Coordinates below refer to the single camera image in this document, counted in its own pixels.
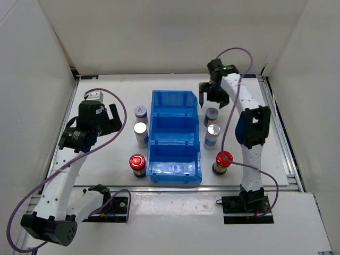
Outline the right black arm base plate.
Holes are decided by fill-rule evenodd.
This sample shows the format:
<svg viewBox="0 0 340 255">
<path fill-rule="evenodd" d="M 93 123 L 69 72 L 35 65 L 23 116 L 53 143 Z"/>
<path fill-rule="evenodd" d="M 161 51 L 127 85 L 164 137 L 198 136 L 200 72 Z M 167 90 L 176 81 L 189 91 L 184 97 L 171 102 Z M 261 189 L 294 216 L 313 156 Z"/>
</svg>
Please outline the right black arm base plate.
<svg viewBox="0 0 340 255">
<path fill-rule="evenodd" d="M 273 224 L 274 218 L 271 213 L 266 213 L 270 208 L 268 196 L 254 209 L 246 211 L 241 204 L 239 196 L 226 196 L 221 198 L 224 224 L 245 225 L 245 224 Z"/>
</svg>

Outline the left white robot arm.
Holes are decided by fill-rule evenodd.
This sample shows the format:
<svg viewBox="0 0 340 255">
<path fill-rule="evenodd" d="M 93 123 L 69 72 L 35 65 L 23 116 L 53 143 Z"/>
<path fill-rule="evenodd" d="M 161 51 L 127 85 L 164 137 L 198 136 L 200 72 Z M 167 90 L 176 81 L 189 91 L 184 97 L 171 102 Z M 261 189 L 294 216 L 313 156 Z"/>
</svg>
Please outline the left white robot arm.
<svg viewBox="0 0 340 255">
<path fill-rule="evenodd" d="M 121 128 L 115 104 L 106 108 L 98 100 L 80 103 L 78 115 L 67 123 L 58 146 L 60 150 L 71 149 L 81 158 L 68 163 L 65 168 L 58 167 L 33 212 L 22 217 L 21 226 L 33 238 L 66 247 L 73 241 L 78 224 L 94 210 L 98 214 L 113 210 L 109 189 L 101 184 L 91 186 L 81 199 L 71 205 L 69 199 L 80 168 L 97 138 L 118 132 Z"/>
</svg>

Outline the white-lid spice jar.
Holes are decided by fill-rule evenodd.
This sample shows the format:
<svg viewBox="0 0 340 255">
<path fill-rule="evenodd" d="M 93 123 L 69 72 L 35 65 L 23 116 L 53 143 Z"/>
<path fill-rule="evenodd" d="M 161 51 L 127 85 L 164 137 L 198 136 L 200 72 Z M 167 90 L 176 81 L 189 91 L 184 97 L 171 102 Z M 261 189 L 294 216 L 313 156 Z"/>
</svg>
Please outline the white-lid spice jar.
<svg viewBox="0 0 340 255">
<path fill-rule="evenodd" d="M 215 124 L 217 118 L 218 118 L 218 110 L 213 107 L 208 108 L 205 112 L 205 118 L 203 121 L 204 126 L 208 127 L 211 124 Z"/>
<path fill-rule="evenodd" d="M 136 118 L 137 123 L 148 123 L 148 115 L 147 115 L 147 109 L 143 105 L 138 105 L 134 109 L 134 114 Z"/>
</svg>

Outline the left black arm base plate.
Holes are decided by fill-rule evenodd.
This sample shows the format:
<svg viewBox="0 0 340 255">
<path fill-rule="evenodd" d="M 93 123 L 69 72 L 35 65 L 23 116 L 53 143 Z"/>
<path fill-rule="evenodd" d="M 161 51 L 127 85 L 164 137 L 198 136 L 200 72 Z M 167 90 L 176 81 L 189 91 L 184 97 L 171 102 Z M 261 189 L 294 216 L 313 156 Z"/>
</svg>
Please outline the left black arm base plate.
<svg viewBox="0 0 340 255">
<path fill-rule="evenodd" d="M 127 223 L 130 215 L 132 194 L 128 189 L 121 189 L 114 194 L 104 193 L 105 207 L 83 220 L 84 223 Z"/>
</svg>

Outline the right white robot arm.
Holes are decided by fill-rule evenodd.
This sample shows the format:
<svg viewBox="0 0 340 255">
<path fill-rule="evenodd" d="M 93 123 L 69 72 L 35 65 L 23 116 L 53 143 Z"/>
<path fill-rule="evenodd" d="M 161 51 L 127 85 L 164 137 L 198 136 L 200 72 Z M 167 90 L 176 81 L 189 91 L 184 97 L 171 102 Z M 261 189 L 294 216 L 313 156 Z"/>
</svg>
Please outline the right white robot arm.
<svg viewBox="0 0 340 255">
<path fill-rule="evenodd" d="M 264 199 L 261 181 L 261 153 L 269 134 L 270 108 L 260 105 L 248 92 L 234 65 L 223 65 L 219 58 L 207 64 L 209 82 L 199 83 L 199 105 L 207 100 L 219 103 L 220 108 L 234 103 L 239 113 L 235 128 L 236 140 L 241 146 L 243 175 L 239 194 L 239 207 L 244 212 L 253 211 Z"/>
</svg>

